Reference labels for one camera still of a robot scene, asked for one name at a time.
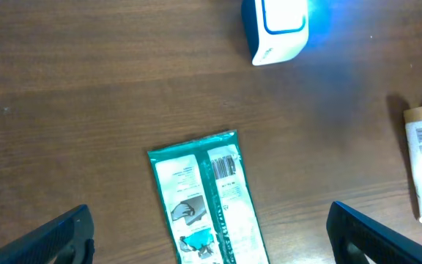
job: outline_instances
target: beige bottle cap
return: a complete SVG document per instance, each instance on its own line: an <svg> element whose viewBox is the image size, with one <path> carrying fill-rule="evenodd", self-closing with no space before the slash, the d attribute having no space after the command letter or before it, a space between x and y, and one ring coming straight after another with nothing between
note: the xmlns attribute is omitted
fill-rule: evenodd
<svg viewBox="0 0 422 264"><path fill-rule="evenodd" d="M422 121L422 107L405 110L403 117L405 123Z"/></svg>

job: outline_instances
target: plastic packet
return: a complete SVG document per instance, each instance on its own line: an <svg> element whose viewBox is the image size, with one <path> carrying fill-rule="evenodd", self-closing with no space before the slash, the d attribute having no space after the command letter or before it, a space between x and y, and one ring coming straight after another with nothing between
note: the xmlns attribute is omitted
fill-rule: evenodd
<svg viewBox="0 0 422 264"><path fill-rule="evenodd" d="M178 263L269 263L236 131L148 154Z"/></svg>

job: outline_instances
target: white device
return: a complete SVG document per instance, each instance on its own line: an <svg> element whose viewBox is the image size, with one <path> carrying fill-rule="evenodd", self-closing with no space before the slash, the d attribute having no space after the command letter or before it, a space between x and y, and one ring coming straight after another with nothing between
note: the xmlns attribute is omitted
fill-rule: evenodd
<svg viewBox="0 0 422 264"><path fill-rule="evenodd" d="M308 40L307 0L243 0L242 20L256 66L288 61Z"/></svg>

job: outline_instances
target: brown table surface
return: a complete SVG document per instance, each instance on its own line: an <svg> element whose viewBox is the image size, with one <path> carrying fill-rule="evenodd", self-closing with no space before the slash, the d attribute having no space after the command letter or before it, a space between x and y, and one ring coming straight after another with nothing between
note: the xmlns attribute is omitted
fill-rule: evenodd
<svg viewBox="0 0 422 264"><path fill-rule="evenodd" d="M272 263L333 263L333 200L422 244L422 0L310 1L308 45L264 67L240 3L0 1L0 246L85 203L95 263L175 263L147 151L227 129Z"/></svg>

